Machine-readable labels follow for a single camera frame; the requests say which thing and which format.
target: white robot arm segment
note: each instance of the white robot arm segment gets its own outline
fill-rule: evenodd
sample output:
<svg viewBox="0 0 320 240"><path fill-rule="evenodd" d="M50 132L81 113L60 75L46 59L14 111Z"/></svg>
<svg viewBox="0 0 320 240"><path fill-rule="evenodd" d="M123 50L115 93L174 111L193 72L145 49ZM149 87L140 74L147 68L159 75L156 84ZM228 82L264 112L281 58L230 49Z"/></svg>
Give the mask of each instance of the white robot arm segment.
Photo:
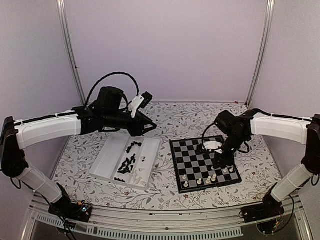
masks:
<svg viewBox="0 0 320 240"><path fill-rule="evenodd" d="M310 117L304 117L302 119L311 120ZM257 113L250 121L251 133L253 135L288 139L306 145L307 125L309 125L310 122L305 120L280 118Z"/></svg>
<svg viewBox="0 0 320 240"><path fill-rule="evenodd" d="M23 120L16 121L22 123L15 126L18 131L16 134L19 148L25 149L31 145L56 139L65 136L79 135L81 133L81 121L78 114L69 110L63 112L74 113L72 115L58 116L29 123L23 123Z"/></svg>

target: floral tablecloth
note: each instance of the floral tablecloth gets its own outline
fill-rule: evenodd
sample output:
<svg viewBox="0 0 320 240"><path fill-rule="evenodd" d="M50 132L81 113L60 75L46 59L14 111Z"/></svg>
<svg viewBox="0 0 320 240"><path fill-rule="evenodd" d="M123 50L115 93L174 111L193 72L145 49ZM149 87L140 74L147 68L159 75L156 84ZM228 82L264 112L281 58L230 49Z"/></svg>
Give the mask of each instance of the floral tablecloth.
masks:
<svg viewBox="0 0 320 240"><path fill-rule="evenodd" d="M158 127L146 137L161 139L146 191L109 183L89 175L108 134L92 133L71 137L53 180L62 184L74 201L94 205L141 210L189 210L229 207L258 202L281 179L266 143L260 136L249 142L250 153L236 153L235 164L242 182L230 186L178 194L169 140L199 138L223 110L239 115L243 104L231 103L150 103L143 112ZM212 127L206 136L223 135Z"/></svg>

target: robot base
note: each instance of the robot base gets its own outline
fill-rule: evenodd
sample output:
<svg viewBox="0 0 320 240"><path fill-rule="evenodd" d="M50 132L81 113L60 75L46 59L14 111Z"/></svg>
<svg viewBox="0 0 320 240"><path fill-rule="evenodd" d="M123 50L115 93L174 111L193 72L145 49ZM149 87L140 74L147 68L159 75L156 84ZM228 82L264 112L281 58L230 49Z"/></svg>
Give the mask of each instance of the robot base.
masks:
<svg viewBox="0 0 320 240"><path fill-rule="evenodd" d="M255 221L260 221L263 219L273 218L285 213L282 205L279 204L276 208L266 210L264 203L245 206L241 208L241 213L245 223L251 223Z"/></svg>
<svg viewBox="0 0 320 240"><path fill-rule="evenodd" d="M93 205L85 201L71 202L66 190L59 183L57 185L61 189L62 197L56 203L50 204L48 212L61 218L88 223Z"/></svg>
<svg viewBox="0 0 320 240"><path fill-rule="evenodd" d="M69 204L70 209L73 209L75 212L68 214L66 216L65 214L59 214L57 210L55 210L52 206L50 206L48 212L52 215L57 215L62 218L67 218L71 220L76 220L84 223L88 223L89 219L91 217L92 208L90 207L86 212L83 212L81 209L79 210L78 203L70 203Z"/></svg>

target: black chess square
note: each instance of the black chess square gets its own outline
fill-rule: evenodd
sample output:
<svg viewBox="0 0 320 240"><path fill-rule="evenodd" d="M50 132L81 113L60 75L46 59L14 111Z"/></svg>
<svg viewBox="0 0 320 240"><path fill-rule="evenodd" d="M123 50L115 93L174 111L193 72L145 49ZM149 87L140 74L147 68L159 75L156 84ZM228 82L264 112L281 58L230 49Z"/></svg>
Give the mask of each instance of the black chess square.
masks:
<svg viewBox="0 0 320 240"><path fill-rule="evenodd" d="M226 181L230 181L232 178L231 178L231 176L229 174L227 174L227 175L224 175L224 179Z"/></svg>
<svg viewBox="0 0 320 240"><path fill-rule="evenodd" d="M195 174L201 173L200 167L195 166L195 167L193 168L193 172L194 172Z"/></svg>
<svg viewBox="0 0 320 240"><path fill-rule="evenodd" d="M188 149L188 151L195 150L194 146L186 146L186 148Z"/></svg>
<svg viewBox="0 0 320 240"><path fill-rule="evenodd" d="M191 162L196 162L198 161L197 156L190 156Z"/></svg>
<svg viewBox="0 0 320 240"><path fill-rule="evenodd" d="M202 178L203 179L207 179L209 177L209 172L205 171L205 172L202 172Z"/></svg>
<svg viewBox="0 0 320 240"><path fill-rule="evenodd" d="M206 162L204 160L198 161L199 162L199 166L205 166Z"/></svg>
<svg viewBox="0 0 320 240"><path fill-rule="evenodd" d="M192 168L192 164L191 164L190 161L189 161L189 162L185 162L185 163L184 163L184 166L185 166L186 169Z"/></svg>
<svg viewBox="0 0 320 240"><path fill-rule="evenodd" d="M184 158L183 158L183 157L177 157L177 158L176 158L176 162L177 162L178 164L183 164L183 163L184 163Z"/></svg>
<svg viewBox="0 0 320 240"><path fill-rule="evenodd" d="M211 159L209 154L203 154L203 158L206 159Z"/></svg>
<svg viewBox="0 0 320 240"><path fill-rule="evenodd" d="M179 146L175 147L175 148L174 148L174 152L175 152L175 153L181 152L181 147L179 147Z"/></svg>
<svg viewBox="0 0 320 240"><path fill-rule="evenodd" d="M189 152L183 151L183 152L182 152L182 156L183 156L183 157L189 157Z"/></svg>
<svg viewBox="0 0 320 240"><path fill-rule="evenodd" d="M194 174L187 174L186 176L187 176L188 181L196 180L196 177Z"/></svg>
<svg viewBox="0 0 320 240"><path fill-rule="evenodd" d="M187 174L186 169L179 169L179 174L180 175L186 175Z"/></svg>
<svg viewBox="0 0 320 240"><path fill-rule="evenodd" d="M194 146L197 146L197 145L199 144L199 141L198 141L198 140L192 140L192 144L193 144Z"/></svg>
<svg viewBox="0 0 320 240"><path fill-rule="evenodd" d="M216 174L217 176L221 176L221 175L223 175L223 173L222 173L222 170L221 170L221 169L217 169L217 170L215 170L215 174Z"/></svg>

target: white plastic tray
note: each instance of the white plastic tray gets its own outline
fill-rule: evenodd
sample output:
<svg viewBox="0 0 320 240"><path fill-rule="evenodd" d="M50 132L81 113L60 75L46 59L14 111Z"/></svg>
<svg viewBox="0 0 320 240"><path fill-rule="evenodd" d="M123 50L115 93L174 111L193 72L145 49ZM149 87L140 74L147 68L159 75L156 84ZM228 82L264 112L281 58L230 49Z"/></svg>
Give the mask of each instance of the white plastic tray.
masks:
<svg viewBox="0 0 320 240"><path fill-rule="evenodd" d="M132 142L135 145L127 153ZM159 139L146 137L131 137L128 134L112 133L104 144L101 152L92 165L89 173L95 178L124 185L127 187L146 190L155 159L160 146ZM118 170L126 158L131 159L135 154L135 163L131 172L119 173Z"/></svg>

